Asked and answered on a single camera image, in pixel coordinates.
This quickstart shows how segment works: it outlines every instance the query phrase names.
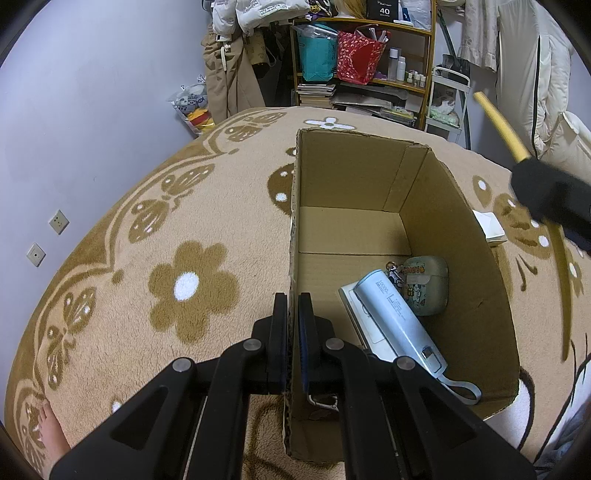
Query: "power bank strap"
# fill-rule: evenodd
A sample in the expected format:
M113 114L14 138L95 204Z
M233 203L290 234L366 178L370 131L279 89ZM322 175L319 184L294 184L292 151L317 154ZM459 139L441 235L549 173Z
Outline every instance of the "power bank strap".
M447 378L443 374L441 374L439 377L437 377L437 379L443 384L443 386L445 388L447 388L457 398L459 398L463 404L476 405L480 401L480 398L482 396L482 392L480 391L480 388L478 388L475 384L470 383L470 382L456 382L454 380L449 380L449 378ZM465 388L466 390L470 390L476 398L473 400L471 398L462 397L461 395L458 395L457 393L455 393L449 387L461 387L461 388Z

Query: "teal bag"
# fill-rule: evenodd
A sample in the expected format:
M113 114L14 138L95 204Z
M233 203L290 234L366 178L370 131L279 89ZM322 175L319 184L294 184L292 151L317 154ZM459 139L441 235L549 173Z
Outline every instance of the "teal bag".
M298 31L297 41L304 80L328 82L336 73L336 36L334 39L310 38Z

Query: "foot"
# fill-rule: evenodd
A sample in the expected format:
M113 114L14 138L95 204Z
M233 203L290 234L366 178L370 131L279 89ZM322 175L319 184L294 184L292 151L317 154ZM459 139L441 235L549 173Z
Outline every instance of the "foot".
M39 429L41 441L47 449L47 454L52 465L70 451L70 444L66 440L60 422L51 409L49 400L44 400L39 409Z

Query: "metal screw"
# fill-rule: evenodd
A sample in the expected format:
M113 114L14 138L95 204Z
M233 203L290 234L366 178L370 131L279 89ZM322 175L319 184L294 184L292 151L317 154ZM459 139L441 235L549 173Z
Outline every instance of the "metal screw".
M328 350L341 350L345 343L340 338L329 338L325 345Z
M191 360L188 358L177 358L173 362L173 370L175 372L186 372L189 368L191 368Z
M255 352L262 346L262 343L260 340L256 338L249 338L248 340L244 341L242 346L244 347L244 350L248 350L249 352Z
M412 370L416 363L409 356L399 356L396 359L396 365L400 370Z

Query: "white down coat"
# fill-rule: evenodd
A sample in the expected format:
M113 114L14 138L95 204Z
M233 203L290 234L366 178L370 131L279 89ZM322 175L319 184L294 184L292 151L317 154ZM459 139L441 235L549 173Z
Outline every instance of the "white down coat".
M300 17L309 10L307 0L215 0L213 31L218 35L218 41L230 41L237 19L242 31L252 35L256 27Z

